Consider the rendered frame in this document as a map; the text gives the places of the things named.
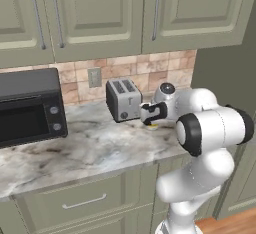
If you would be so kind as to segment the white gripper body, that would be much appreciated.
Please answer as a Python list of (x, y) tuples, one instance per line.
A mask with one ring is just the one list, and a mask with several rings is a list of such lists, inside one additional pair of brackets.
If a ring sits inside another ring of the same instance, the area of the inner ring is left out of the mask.
[(144, 125), (151, 125), (153, 121), (165, 119), (167, 115), (168, 108), (165, 102), (142, 103), (140, 105), (140, 119)]

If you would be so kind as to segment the silver toaster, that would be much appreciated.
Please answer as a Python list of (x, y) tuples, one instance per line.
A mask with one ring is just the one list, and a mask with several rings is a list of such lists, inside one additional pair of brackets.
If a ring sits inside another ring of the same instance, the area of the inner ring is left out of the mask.
[(117, 122), (140, 118), (143, 96), (130, 78), (110, 79), (106, 83), (106, 104)]

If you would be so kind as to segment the narrow green drawer front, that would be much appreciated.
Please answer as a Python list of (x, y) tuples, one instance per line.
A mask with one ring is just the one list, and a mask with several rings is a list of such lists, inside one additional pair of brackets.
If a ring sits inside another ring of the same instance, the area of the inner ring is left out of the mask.
[[(176, 157), (168, 158), (159, 163), (158, 176), (172, 172), (184, 167), (190, 161), (190, 155), (184, 154)], [(165, 212), (168, 210), (168, 204), (162, 202), (158, 195), (155, 195), (154, 214)]]

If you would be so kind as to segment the green tall cabinet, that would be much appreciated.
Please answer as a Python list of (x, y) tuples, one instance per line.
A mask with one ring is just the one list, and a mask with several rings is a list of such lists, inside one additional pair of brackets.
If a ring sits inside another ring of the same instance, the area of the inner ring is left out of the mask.
[(209, 215), (220, 220), (256, 208), (256, 0), (240, 45), (197, 51), (191, 86), (210, 89), (220, 105), (244, 110), (255, 124), (248, 143), (229, 148), (235, 170), (211, 200)]

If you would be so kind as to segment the green upper cupboard door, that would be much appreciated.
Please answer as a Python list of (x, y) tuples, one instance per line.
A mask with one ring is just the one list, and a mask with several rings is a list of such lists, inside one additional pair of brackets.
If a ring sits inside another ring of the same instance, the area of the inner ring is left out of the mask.
[(145, 0), (144, 53), (239, 45), (254, 0), (160, 0), (152, 41), (155, 0)]
[(0, 68), (54, 62), (44, 0), (37, 0), (46, 49), (40, 47), (32, 0), (0, 0)]
[(53, 0), (45, 0), (56, 62), (141, 53), (143, 0), (57, 0), (64, 48), (59, 47)]

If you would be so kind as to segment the green cupboard door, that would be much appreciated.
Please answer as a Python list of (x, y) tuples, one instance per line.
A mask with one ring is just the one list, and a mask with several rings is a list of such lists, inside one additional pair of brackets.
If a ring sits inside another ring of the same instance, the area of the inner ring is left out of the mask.
[(136, 232), (136, 219), (129, 212), (123, 212), (46, 228), (35, 231), (33, 234), (136, 234)]
[(54, 62), (44, 0), (37, 0), (46, 49), (40, 47), (32, 0), (0, 0), (0, 68)]
[(45, 0), (56, 62), (141, 53), (143, 0), (57, 0), (64, 48), (59, 47), (53, 0)]
[(152, 41), (155, 0), (145, 0), (144, 53), (239, 45), (254, 0), (160, 0)]

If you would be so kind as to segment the black toaster oven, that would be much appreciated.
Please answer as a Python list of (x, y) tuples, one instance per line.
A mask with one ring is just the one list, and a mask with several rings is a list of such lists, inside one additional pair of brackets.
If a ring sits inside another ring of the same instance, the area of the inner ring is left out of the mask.
[(0, 148), (67, 135), (56, 68), (0, 73)]

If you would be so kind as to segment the green lower cupboard door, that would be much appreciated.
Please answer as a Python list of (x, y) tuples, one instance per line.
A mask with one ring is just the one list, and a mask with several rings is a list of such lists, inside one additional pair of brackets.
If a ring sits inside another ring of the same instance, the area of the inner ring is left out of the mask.
[(136, 234), (136, 232), (136, 219), (129, 212), (123, 212), (46, 228), (35, 231), (33, 234)]

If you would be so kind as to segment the grey wall outlet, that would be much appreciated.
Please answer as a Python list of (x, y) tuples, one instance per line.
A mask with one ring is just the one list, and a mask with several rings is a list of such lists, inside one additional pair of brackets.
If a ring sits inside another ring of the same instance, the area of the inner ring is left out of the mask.
[(102, 86), (102, 76), (100, 68), (91, 68), (88, 70), (88, 82), (90, 88)]

